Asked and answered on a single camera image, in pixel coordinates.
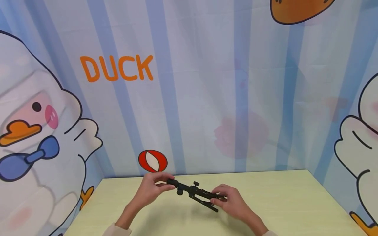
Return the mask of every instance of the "orange text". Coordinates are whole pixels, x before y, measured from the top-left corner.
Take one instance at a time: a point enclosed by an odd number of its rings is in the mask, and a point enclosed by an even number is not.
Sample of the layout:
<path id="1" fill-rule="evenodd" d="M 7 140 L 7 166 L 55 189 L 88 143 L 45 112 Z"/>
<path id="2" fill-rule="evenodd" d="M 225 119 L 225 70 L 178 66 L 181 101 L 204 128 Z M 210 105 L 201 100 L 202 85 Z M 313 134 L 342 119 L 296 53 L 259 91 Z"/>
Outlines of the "orange text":
<path id="1" fill-rule="evenodd" d="M 149 80 L 153 80 L 150 68 L 148 64 L 152 61 L 153 56 L 149 55 L 143 62 L 139 55 L 136 55 L 135 58 L 131 56 L 123 56 L 120 57 L 118 63 L 115 62 L 113 56 L 109 56 L 110 66 L 111 68 L 106 67 L 105 59 L 103 57 L 99 57 L 100 67 L 105 76 L 105 78 L 109 81 L 117 81 L 119 76 L 122 79 L 127 81 L 137 80 L 138 75 L 126 75 L 126 72 L 123 69 L 123 63 L 136 63 L 139 72 L 139 78 L 144 80 L 143 70 L 146 72 L 147 77 Z M 82 56 L 80 57 L 81 65 L 83 66 L 85 75 L 89 82 L 96 82 L 100 78 L 100 67 L 98 63 L 91 57 Z M 91 74 L 89 71 L 88 66 L 91 65 L 94 69 L 94 74 Z"/>

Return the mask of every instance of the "sleeve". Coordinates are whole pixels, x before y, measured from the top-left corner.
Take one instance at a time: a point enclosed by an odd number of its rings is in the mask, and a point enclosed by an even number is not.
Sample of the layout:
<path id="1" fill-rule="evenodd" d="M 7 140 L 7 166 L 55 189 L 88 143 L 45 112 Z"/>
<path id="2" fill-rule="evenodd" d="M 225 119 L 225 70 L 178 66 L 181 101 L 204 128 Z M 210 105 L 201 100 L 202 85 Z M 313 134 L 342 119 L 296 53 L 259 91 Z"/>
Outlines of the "sleeve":
<path id="1" fill-rule="evenodd" d="M 102 236 L 129 236 L 131 234 L 131 230 L 124 230 L 115 226 L 114 223 L 110 225 L 104 232 Z"/>
<path id="2" fill-rule="evenodd" d="M 266 234 L 264 234 L 263 236 L 277 236 L 274 232 L 272 231 L 268 231 Z"/>

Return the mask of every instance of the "duck eye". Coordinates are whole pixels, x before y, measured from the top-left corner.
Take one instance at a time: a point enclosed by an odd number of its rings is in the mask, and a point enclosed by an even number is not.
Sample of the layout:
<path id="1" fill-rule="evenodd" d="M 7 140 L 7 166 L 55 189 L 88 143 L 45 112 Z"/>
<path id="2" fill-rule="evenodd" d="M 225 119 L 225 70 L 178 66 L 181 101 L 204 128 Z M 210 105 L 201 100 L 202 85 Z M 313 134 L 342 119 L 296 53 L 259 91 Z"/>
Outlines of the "duck eye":
<path id="1" fill-rule="evenodd" d="M 34 102 L 31 107 L 35 112 L 40 112 L 42 110 L 42 106 L 39 102 Z"/>

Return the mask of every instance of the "printed backdrop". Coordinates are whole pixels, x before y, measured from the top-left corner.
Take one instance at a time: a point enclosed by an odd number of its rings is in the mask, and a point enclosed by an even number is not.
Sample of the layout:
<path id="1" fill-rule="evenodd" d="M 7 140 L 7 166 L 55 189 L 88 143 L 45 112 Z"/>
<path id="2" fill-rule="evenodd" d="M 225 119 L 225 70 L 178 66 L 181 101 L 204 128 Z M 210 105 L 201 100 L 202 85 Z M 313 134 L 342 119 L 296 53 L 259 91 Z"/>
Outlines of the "printed backdrop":
<path id="1" fill-rule="evenodd" d="M 296 169 L 376 232 L 375 22 L 375 0 L 0 0 L 0 234 L 63 233 L 103 177 Z M 14 196 L 44 164 L 60 217 L 30 224 Z"/>

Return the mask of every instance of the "orange cartoon object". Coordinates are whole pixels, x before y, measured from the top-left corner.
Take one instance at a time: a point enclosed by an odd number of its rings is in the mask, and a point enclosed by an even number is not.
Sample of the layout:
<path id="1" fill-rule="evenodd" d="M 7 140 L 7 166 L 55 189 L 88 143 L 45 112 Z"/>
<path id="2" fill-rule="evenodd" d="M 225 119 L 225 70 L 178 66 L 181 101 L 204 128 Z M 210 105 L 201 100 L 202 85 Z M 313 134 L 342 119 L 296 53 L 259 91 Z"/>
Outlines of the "orange cartoon object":
<path id="1" fill-rule="evenodd" d="M 335 0 L 270 0 L 273 19 L 283 25 L 309 20 L 325 11 Z"/>

